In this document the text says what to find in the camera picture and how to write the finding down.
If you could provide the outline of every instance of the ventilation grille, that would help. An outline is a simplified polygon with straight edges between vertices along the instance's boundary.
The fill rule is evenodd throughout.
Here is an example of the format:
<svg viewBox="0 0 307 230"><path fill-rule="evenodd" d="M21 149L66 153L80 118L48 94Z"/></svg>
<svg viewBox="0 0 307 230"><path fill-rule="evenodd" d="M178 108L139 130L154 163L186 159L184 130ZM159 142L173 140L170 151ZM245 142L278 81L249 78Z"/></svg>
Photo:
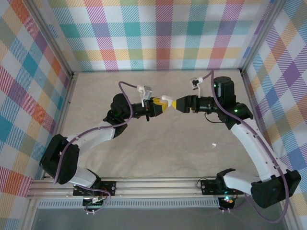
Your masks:
<svg viewBox="0 0 307 230"><path fill-rule="evenodd" d="M82 207L81 199L63 200L63 199L46 199L39 201L39 208L76 208Z"/></svg>
<svg viewBox="0 0 307 230"><path fill-rule="evenodd" d="M40 200L39 208L78 208L82 200ZM219 207L218 198L170 198L170 199L114 199L107 208L178 208L178 207Z"/></svg>
<svg viewBox="0 0 307 230"><path fill-rule="evenodd" d="M107 207L219 207L218 198L186 198L186 199L121 199L111 200Z"/></svg>

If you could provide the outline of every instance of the plaid fabric backdrop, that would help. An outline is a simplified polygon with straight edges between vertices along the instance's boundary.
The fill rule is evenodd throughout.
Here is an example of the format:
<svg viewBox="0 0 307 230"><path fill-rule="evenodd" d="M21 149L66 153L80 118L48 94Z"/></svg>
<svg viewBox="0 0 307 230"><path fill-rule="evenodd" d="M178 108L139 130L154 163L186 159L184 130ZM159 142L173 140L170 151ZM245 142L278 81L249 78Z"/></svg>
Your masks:
<svg viewBox="0 0 307 230"><path fill-rule="evenodd" d="M72 69L96 71L237 69L274 0L35 2Z"/></svg>
<svg viewBox="0 0 307 230"><path fill-rule="evenodd" d="M21 0L0 0L0 229L19 223L69 79Z"/></svg>
<svg viewBox="0 0 307 230"><path fill-rule="evenodd" d="M248 70L264 135L302 181L293 196L307 229L307 0L288 0Z"/></svg>

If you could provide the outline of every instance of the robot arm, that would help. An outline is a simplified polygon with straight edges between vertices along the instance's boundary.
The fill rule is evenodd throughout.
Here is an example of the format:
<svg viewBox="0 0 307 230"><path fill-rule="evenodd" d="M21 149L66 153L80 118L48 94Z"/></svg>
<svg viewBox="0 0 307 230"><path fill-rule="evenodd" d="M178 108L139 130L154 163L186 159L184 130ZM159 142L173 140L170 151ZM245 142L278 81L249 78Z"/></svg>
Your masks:
<svg viewBox="0 0 307 230"><path fill-rule="evenodd" d="M150 117L155 117L162 114L168 107L167 102L161 101L159 98L151 97L150 87L143 88L141 92L141 103L132 104L132 118L140 118L145 116L147 121ZM117 94L113 98L111 109L108 111L107 116L97 127L109 127L119 125L125 122L130 116L130 107L122 93ZM72 140L76 139L70 144L63 156L63 161L59 171L57 182L59 184L73 183L87 188L100 189L101 179L98 175L89 169L78 167L79 155L88 151L90 148L100 144L101 142L111 140L120 135L126 128L127 124L109 127L109 128L96 128L82 137L78 134L63 137L61 134L55 135L49 143L43 158L40 161L40 166L53 178L55 178L56 171L59 164L59 158L65 146ZM87 194L97 196L97 191L85 191Z"/></svg>
<svg viewBox="0 0 307 230"><path fill-rule="evenodd" d="M192 80L192 85L195 89L199 89L199 83L198 79ZM233 81L229 77L215 78L214 92L218 102L226 111L244 120L244 122L256 130L257 134L254 135L244 124L221 111L216 105L214 98L202 97L200 93L199 95L186 96L173 101L173 107L183 113L189 113L190 110L194 113L217 113L221 122L225 123L227 128L240 140L253 160L259 176L241 173L235 169L227 169L217 174L216 184L220 194L224 194L229 188L236 189L252 195L256 203L262 208L284 200L285 188L282 176L268 156L265 148L267 147L284 174L289 188L289 195L292 196L301 180L299 173L296 170L288 170L285 164L277 158L268 142L260 133L250 110L245 104L236 102ZM261 145L259 138L265 143L265 147Z"/></svg>

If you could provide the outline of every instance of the beige floor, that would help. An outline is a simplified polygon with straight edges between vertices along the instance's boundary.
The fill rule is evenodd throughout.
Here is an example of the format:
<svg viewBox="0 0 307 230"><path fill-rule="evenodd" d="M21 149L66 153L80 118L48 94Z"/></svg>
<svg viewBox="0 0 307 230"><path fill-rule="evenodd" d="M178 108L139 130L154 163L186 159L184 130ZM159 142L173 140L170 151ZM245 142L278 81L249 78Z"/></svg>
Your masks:
<svg viewBox="0 0 307 230"><path fill-rule="evenodd" d="M207 71L146 71L79 74L63 134L80 133L96 126L120 93L118 81L148 85L154 97L180 98L196 94L189 79ZM229 76L235 82L237 101L249 106L243 81L237 70L219 70L215 76ZM204 95L211 95L210 80L203 83ZM139 93L126 87L132 103ZM216 115L209 115L217 120ZM224 124L211 124L203 113L182 114L172 107L159 117L133 119L119 137L104 142L79 158L79 166L103 177L122 176L214 176L235 168L257 174L250 157Z"/></svg>

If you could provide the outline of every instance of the metal frame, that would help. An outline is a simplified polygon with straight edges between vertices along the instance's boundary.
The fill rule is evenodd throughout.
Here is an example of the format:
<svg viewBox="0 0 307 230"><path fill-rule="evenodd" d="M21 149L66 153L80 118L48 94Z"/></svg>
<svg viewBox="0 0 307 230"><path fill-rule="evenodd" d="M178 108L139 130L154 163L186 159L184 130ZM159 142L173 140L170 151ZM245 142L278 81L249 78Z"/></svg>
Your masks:
<svg viewBox="0 0 307 230"><path fill-rule="evenodd" d="M59 60L60 64L64 68L64 71L68 76L73 75L73 70L70 68L66 58L64 57L60 47L58 46L55 38L53 37L48 25L46 25L41 13L37 6L32 2L32 0L23 0L24 4L28 8L29 12L31 13L32 17L34 18L36 24L38 25L40 31L42 32L43 36L45 37L47 43L49 44L51 50L54 52L55 56Z"/></svg>
<svg viewBox="0 0 307 230"><path fill-rule="evenodd" d="M69 106L71 104L71 99L72 99L73 91L75 90L77 78L78 78L78 74L73 74L73 76L72 76L72 78L71 78L71 80L68 84L64 103L63 103L63 106L61 108L61 113L60 113L60 116L59 116L57 126L55 128L54 134L61 133L63 131L63 126L64 126L64 123L65 123L65 120L66 120L66 117L67 117L67 112L69 110Z"/></svg>
<svg viewBox="0 0 307 230"><path fill-rule="evenodd" d="M259 32L254 45L252 46L248 56L245 59L245 62L242 66L242 72L245 73L247 71L247 69L249 68L249 66L251 65L252 61L254 60L256 54L258 53L259 49L261 48L261 45L263 43L263 41L265 40L265 38L267 37L268 33L270 32L277 16L279 15L279 13L281 12L281 10L283 9L283 6L285 5L287 0L276 0L270 13L268 18L265 20L261 31Z"/></svg>
<svg viewBox="0 0 307 230"><path fill-rule="evenodd" d="M140 201L133 207L144 207L149 202L158 202L154 207L219 207L218 198L224 195L202 195L196 187L200 177L121 177L102 178L102 180L116 181L115 196L112 196L111 205L106 208L131 207L129 201ZM34 180L27 196L27 204L23 209L20 230L31 229L38 208L46 208L42 202L49 202L48 208L59 208L62 201L67 201L65 208L82 208L83 197L73 197L73 185L56 184L49 176L44 180Z"/></svg>
<svg viewBox="0 0 307 230"><path fill-rule="evenodd" d="M247 82L246 82L246 78L245 78L246 73L244 73L243 70L240 70L240 73L241 73L241 77L242 77L242 81L243 81L245 90L246 90L246 92L247 92L247 96L248 96L248 100L249 100L249 104L250 104L252 113L253 113L254 117L256 118L256 119L255 119L256 124L257 124L257 126L258 126L260 132L263 133L263 130L261 129L261 126L260 126L260 124L259 124L259 119L258 119L258 117L257 117L256 107L255 107L255 105L253 104L253 100L252 100L252 98L251 98L251 93L250 93L250 91L249 91L248 84L247 84Z"/></svg>
<svg viewBox="0 0 307 230"><path fill-rule="evenodd" d="M34 2L34 0L26 0L26 1L29 1L30 4L32 4L36 7L36 3ZM59 42L62 44L62 47L65 49L65 51L69 55L71 68L73 69L73 71L80 71L81 69L80 69L80 66L78 64L78 61L77 61L75 55L73 54L72 49L71 49L70 45L68 44L68 41L65 38L65 35L64 35L56 17L55 17L55 15L53 14L52 8L51 8L48 0L40 0L40 3L43 6L43 9L45 11L44 13L46 13L48 15L48 19L50 20L54 29L57 32L57 35L59 37Z"/></svg>

